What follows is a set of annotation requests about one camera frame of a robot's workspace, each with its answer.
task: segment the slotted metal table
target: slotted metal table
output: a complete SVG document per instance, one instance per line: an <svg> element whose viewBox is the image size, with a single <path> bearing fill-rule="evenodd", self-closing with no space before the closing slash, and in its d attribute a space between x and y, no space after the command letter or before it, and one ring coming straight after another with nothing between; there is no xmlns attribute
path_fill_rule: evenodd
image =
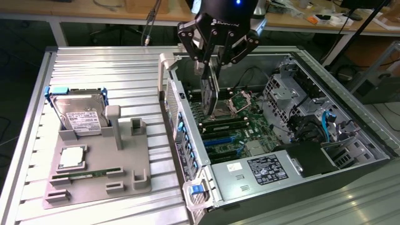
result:
<svg viewBox="0 0 400 225"><path fill-rule="evenodd" d="M159 54L164 52L180 52L180 49L174 46L64 47L46 53L0 198L2 225L190 224L158 99ZM151 159L150 193L43 209L42 197L60 127L43 97L47 85L104 86L110 90L110 104L122 106L120 120L144 119ZM236 224L398 225L399 202L400 161L394 160L343 189Z"/></svg>
<svg viewBox="0 0 400 225"><path fill-rule="evenodd" d="M39 78L3 189L2 224L188 224L158 96L162 52L178 47L59 48L44 55ZM152 191L142 195L44 210L46 190L60 121L43 96L46 86L108 89L122 121L147 122Z"/></svg>

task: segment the hard drive label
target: hard drive label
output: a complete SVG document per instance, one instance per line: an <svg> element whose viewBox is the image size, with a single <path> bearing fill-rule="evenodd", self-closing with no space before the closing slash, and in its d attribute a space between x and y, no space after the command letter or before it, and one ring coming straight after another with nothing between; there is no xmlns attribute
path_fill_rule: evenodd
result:
<svg viewBox="0 0 400 225"><path fill-rule="evenodd" d="M68 112L67 117L75 132L100 131L98 112Z"/></svg>
<svg viewBox="0 0 400 225"><path fill-rule="evenodd" d="M288 177L276 155L248 160L250 168L260 185L284 180Z"/></svg>

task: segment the robotic arm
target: robotic arm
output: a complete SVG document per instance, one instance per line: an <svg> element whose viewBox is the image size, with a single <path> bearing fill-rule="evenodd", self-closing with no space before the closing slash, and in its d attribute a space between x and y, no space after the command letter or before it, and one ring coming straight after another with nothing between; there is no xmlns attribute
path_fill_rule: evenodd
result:
<svg viewBox="0 0 400 225"><path fill-rule="evenodd" d="M202 0L195 20L179 24L179 37L202 76L204 114L211 115L218 101L220 69L236 64L259 46L267 19L267 0ZM218 63L210 67L216 52Z"/></svg>

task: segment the motherboard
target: motherboard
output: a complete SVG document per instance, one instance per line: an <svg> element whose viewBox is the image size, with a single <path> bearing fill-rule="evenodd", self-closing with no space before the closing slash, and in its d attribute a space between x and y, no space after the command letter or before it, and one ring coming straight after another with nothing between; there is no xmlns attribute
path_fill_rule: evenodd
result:
<svg viewBox="0 0 400 225"><path fill-rule="evenodd" d="M251 91L222 90L208 116L200 93L191 93L190 106L212 164L270 153L280 145L258 101Z"/></svg>

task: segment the cardboard box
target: cardboard box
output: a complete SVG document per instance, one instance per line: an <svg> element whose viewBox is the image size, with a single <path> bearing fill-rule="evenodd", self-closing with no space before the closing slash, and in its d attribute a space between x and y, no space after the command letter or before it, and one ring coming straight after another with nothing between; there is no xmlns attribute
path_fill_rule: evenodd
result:
<svg viewBox="0 0 400 225"><path fill-rule="evenodd" d="M159 8L160 14L170 12L170 0L162 0ZM148 14L156 4L156 0L126 0L126 8L128 13L146 13Z"/></svg>

